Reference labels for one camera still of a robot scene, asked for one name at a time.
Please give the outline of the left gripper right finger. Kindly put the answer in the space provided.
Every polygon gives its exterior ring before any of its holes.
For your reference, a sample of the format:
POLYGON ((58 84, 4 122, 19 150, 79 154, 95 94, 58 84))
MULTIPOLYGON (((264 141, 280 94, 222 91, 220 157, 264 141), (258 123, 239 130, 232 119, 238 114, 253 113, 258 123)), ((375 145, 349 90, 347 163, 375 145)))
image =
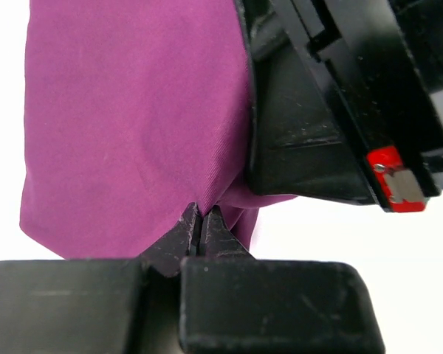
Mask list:
POLYGON ((345 263, 257 260, 214 207, 181 265, 185 353, 383 353, 368 289, 345 263))

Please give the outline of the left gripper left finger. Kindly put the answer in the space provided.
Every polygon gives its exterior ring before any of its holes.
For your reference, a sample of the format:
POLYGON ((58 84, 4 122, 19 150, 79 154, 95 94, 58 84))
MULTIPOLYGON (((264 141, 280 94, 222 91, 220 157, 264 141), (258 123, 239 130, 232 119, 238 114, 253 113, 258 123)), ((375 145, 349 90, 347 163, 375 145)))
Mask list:
POLYGON ((131 259, 0 261, 0 353, 180 353, 178 276, 202 218, 131 259))

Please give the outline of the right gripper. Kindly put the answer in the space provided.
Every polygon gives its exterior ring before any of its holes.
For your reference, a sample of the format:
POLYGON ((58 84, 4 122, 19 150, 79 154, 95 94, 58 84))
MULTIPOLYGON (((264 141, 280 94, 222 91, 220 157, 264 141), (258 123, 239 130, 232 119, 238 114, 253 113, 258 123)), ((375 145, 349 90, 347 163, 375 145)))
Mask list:
POLYGON ((255 194, 370 205, 374 192, 407 213, 443 192, 443 1, 237 1, 236 12, 255 194))

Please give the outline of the purple cloth mat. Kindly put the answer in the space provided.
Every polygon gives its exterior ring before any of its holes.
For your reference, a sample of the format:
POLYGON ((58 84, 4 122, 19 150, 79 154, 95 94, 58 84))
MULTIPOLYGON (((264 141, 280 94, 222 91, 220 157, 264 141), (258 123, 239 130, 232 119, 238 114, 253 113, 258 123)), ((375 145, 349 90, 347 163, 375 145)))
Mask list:
POLYGON ((19 225, 64 258, 134 257, 185 207, 245 246, 247 59, 231 1, 31 1, 19 225))

